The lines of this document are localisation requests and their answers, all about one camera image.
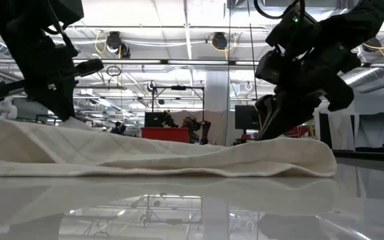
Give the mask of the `white robot figure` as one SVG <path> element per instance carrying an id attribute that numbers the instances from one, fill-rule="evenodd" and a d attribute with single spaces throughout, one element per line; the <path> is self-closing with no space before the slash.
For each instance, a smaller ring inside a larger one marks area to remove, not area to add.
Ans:
<path id="1" fill-rule="evenodd" d="M 0 120 L 15 120 L 17 107 L 13 104 L 13 97 L 6 97 L 0 101 Z"/>

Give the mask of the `red folded stand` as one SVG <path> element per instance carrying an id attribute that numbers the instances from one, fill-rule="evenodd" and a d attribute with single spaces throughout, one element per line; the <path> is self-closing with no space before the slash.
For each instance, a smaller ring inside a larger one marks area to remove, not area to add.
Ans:
<path id="1" fill-rule="evenodd" d="M 285 136 L 293 137 L 293 138 L 303 138 L 303 137 L 313 138 L 315 136 L 315 132 L 312 127 L 309 127 L 307 125 L 300 125 L 286 132 Z"/>

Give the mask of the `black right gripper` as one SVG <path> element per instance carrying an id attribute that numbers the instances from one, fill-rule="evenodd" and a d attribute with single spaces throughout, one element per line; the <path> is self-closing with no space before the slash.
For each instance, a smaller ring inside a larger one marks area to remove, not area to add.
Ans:
<path id="1" fill-rule="evenodd" d="M 274 84 L 276 95 L 264 95 L 255 103 L 260 120 L 258 140 L 274 139 L 312 119 L 321 95 L 329 101 L 330 111 L 348 108 L 354 92 L 338 73 L 360 65 L 357 54 L 339 43 L 316 47 L 300 59 L 278 49 L 268 51 L 255 76 Z"/>

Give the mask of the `black partition panel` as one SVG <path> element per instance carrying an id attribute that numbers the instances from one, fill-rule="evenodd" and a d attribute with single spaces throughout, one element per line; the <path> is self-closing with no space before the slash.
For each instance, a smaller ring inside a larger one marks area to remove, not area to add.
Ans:
<path id="1" fill-rule="evenodd" d="M 318 140 L 326 143 L 330 148 L 331 145 L 331 136 L 329 130 L 329 113 L 320 113 L 317 118 L 317 138 Z M 350 114 L 353 125 L 354 136 L 356 136 L 358 126 L 359 126 L 359 116 L 358 114 Z M 372 153 L 384 153 L 383 148 L 368 148 L 368 147 L 355 147 L 354 152 L 372 152 Z"/>

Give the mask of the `black frame rig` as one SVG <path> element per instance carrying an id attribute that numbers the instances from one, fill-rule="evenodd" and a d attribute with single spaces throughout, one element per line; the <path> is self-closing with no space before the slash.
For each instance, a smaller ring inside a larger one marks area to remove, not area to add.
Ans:
<path id="1" fill-rule="evenodd" d="M 162 103 L 159 100 L 164 101 L 201 101 L 201 108 L 195 108 L 195 110 L 205 110 L 205 88 L 204 87 L 194 87 L 194 86 L 185 86 L 185 85 L 170 85 L 170 86 L 159 86 L 156 85 L 157 92 L 156 94 L 151 94 L 151 112 L 164 112 L 168 111 L 183 111 L 183 110 L 193 110 L 193 107 L 159 107 Z M 166 92 L 166 90 L 171 91 L 186 91 L 190 90 L 194 93 L 192 97 L 162 97 L 161 95 Z"/>

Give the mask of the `long light bar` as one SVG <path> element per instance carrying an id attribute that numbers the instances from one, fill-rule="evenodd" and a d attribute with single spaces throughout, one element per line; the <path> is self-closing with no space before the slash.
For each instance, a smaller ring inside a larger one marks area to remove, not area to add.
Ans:
<path id="1" fill-rule="evenodd" d="M 103 64 L 108 65 L 202 65 L 202 66 L 257 66 L 258 61 L 214 61 L 214 60 L 168 60 L 168 59 L 101 59 Z M 360 67 L 381 67 L 384 63 L 368 63 L 360 64 Z"/>

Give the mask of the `black table frame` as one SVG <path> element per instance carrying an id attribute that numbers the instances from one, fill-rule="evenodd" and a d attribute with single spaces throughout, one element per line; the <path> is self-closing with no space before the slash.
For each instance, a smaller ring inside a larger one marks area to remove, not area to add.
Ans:
<path id="1" fill-rule="evenodd" d="M 361 159 L 361 160 L 384 162 L 384 153 L 333 150 L 333 154 L 334 156 L 339 158 Z"/>

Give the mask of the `beige curtain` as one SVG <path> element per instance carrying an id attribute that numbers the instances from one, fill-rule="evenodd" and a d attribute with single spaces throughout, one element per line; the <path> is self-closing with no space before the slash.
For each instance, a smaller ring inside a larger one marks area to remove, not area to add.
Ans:
<path id="1" fill-rule="evenodd" d="M 174 111 L 170 112 L 175 124 L 182 126 L 186 117 L 211 122 L 208 140 L 212 145 L 225 146 L 226 112 L 225 111 Z"/>

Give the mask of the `person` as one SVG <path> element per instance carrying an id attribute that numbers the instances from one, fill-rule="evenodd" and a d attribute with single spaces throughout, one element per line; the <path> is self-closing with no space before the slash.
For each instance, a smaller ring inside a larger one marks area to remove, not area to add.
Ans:
<path id="1" fill-rule="evenodd" d="M 117 121 L 115 123 L 114 128 L 111 129 L 111 133 L 117 134 L 117 135 L 123 135 L 126 130 L 126 126 L 122 124 L 122 122 Z"/>

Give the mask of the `small black monitor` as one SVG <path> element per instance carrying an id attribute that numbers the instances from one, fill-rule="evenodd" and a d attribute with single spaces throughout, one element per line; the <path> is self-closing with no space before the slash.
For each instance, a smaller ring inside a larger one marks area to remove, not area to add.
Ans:
<path id="1" fill-rule="evenodd" d="M 146 112 L 145 127 L 172 127 L 177 128 L 171 114 L 168 111 L 164 112 Z"/>

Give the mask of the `black monitor on stand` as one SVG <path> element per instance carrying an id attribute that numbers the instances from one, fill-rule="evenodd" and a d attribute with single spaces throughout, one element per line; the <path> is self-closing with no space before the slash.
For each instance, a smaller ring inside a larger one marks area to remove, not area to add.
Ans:
<path id="1" fill-rule="evenodd" d="M 260 129 L 259 113 L 254 105 L 235 106 L 235 128 L 236 129 Z"/>

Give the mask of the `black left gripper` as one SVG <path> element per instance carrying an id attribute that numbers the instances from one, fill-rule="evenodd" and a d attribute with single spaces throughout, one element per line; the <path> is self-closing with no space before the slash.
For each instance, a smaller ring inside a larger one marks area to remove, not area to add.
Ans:
<path id="1" fill-rule="evenodd" d="M 75 116 L 73 88 L 77 77 L 84 77 L 103 68 L 100 59 L 74 64 L 77 55 L 72 45 L 56 45 L 47 37 L 40 46 L 16 56 L 23 79 L 12 83 L 0 82 L 0 101 L 21 92 L 51 110 L 62 121 Z"/>

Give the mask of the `red cabinet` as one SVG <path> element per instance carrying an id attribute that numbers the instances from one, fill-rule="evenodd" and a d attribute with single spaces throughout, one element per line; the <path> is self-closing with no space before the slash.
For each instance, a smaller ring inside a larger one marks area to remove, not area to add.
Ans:
<path id="1" fill-rule="evenodd" d="M 187 128 L 164 128 L 164 127 L 143 127 L 141 137 L 146 139 L 175 141 L 181 143 L 189 142 Z"/>

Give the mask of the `white beige checked towel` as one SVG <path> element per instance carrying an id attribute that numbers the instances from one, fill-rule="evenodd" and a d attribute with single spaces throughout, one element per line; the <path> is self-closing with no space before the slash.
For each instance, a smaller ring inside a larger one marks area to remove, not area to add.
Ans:
<path id="1" fill-rule="evenodd" d="M 336 170 L 332 150 L 314 139 L 279 137 L 223 147 L 0 120 L 0 177 L 332 177 Z"/>

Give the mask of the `grey white hanging cloth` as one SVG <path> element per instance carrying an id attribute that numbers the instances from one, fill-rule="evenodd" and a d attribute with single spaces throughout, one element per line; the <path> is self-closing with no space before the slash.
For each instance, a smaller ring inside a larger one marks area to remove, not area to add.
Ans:
<path id="1" fill-rule="evenodd" d="M 384 113 L 360 115 L 355 146 L 382 148 L 384 146 Z"/>

